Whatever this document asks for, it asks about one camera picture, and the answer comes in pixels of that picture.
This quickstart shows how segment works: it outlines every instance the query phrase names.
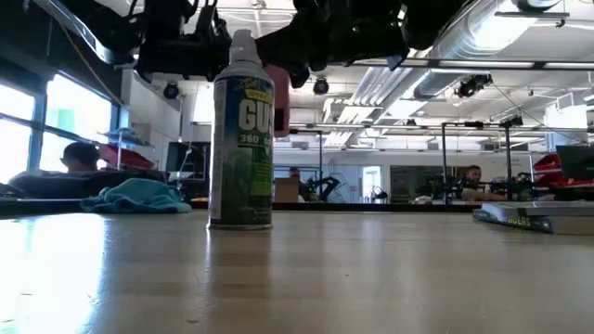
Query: teal cloth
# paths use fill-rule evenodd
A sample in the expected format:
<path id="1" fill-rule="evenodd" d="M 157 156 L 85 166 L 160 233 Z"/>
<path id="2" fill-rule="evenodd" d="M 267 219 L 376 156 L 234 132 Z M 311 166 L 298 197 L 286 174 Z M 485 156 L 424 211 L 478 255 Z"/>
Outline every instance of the teal cloth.
<path id="1" fill-rule="evenodd" d="M 83 199 L 85 212 L 101 213 L 181 213 L 192 208 L 182 202 L 173 186 L 153 180 L 131 178 L 114 188 L 105 187 L 99 196 Z"/>

